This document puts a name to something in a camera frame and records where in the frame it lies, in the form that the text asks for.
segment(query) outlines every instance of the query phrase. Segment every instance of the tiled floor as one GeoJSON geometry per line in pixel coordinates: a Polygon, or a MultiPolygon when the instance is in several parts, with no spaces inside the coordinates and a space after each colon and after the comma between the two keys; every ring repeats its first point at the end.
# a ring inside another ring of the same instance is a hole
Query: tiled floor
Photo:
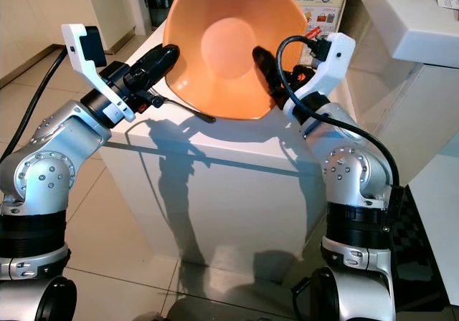
{"type": "MultiPolygon", "coordinates": [[[[136,37],[116,56],[125,61],[145,40],[136,37]]],[[[58,52],[0,91],[0,153],[58,52]]],[[[90,87],[66,59],[39,101],[20,145],[59,106],[79,100],[90,87]]],[[[252,277],[206,269],[154,255],[98,154],[81,168],[70,192],[67,242],[72,258],[65,276],[78,288],[75,321],[151,321],[152,311],[173,321],[292,320],[290,293],[252,277]]],[[[402,313],[399,321],[453,321],[453,311],[402,313]]]]}

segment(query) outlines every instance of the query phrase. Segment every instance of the white bracket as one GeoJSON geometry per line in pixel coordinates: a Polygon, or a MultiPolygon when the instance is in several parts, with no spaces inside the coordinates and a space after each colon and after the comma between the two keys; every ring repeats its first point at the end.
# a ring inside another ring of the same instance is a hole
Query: white bracket
{"type": "Polygon", "coordinates": [[[86,36],[86,28],[82,24],[62,25],[65,45],[74,71],[82,75],[96,90],[101,92],[111,103],[110,109],[104,113],[114,122],[125,118],[128,122],[136,119],[134,112],[99,76],[94,61],[87,61],[83,54],[80,37],[86,36]]]}
{"type": "MultiPolygon", "coordinates": [[[[319,92],[325,96],[330,95],[346,76],[356,41],[342,33],[330,33],[326,40],[331,42],[327,59],[325,62],[320,62],[313,78],[295,92],[300,100],[313,92],[319,92]]],[[[295,103],[288,99],[283,112],[291,119],[295,119],[293,108],[295,108],[295,103]]]]}

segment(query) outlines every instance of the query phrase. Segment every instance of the glossy floor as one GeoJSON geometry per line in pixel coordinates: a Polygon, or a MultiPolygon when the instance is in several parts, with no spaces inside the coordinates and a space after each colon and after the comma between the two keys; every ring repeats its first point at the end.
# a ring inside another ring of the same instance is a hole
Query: glossy floor
{"type": "MultiPolygon", "coordinates": [[[[136,37],[116,56],[108,56],[108,61],[126,60],[144,39],[136,37]]],[[[0,152],[57,55],[46,57],[0,90],[0,152]]],[[[79,100],[89,90],[66,59],[19,144],[27,142],[42,118],[68,100],[79,100]]],[[[294,319],[287,289],[243,274],[155,255],[98,154],[78,174],[70,193],[67,221],[72,258],[65,276],[78,287],[75,321],[151,321],[152,311],[169,315],[172,321],[294,319]]],[[[449,309],[397,316],[399,321],[454,319],[449,309]]]]}

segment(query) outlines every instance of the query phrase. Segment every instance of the orange bowl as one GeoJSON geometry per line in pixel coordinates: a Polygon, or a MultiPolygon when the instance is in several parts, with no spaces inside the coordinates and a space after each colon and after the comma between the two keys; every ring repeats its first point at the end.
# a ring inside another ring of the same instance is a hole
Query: orange bowl
{"type": "MultiPolygon", "coordinates": [[[[166,21],[164,44],[180,47],[166,76],[184,102],[215,117],[260,119],[275,106],[252,50],[275,54],[289,36],[305,34],[306,18],[294,0],[175,0],[166,21]]],[[[292,44],[283,56],[291,70],[301,57],[292,44]]]]}

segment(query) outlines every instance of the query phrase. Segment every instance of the black connector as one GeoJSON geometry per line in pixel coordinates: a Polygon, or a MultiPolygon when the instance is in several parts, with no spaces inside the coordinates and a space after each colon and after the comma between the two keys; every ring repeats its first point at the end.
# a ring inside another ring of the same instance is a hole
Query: black connector
{"type": "Polygon", "coordinates": [[[306,42],[311,49],[311,56],[321,62],[325,62],[330,51],[331,42],[326,39],[309,40],[306,42]]]}

